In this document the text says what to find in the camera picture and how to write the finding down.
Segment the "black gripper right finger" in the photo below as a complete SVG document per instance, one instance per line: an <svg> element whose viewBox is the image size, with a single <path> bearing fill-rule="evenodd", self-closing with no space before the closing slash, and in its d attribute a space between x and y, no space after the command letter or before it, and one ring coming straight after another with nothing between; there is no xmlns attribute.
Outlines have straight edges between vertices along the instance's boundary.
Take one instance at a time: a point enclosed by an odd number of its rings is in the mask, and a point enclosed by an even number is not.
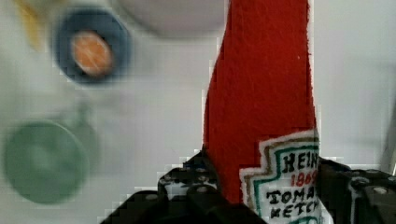
<svg viewBox="0 0 396 224"><path fill-rule="evenodd" d="M317 184L333 224L396 224L394 175L320 158Z"/></svg>

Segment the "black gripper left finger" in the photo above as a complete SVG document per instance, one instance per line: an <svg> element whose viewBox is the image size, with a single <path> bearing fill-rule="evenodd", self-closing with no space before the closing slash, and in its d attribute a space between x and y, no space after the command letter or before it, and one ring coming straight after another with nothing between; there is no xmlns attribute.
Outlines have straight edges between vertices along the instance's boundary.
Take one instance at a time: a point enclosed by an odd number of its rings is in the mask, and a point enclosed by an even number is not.
<svg viewBox="0 0 396 224"><path fill-rule="evenodd" d="M267 224L242 203L230 203L212 162L198 152L118 206L100 224Z"/></svg>

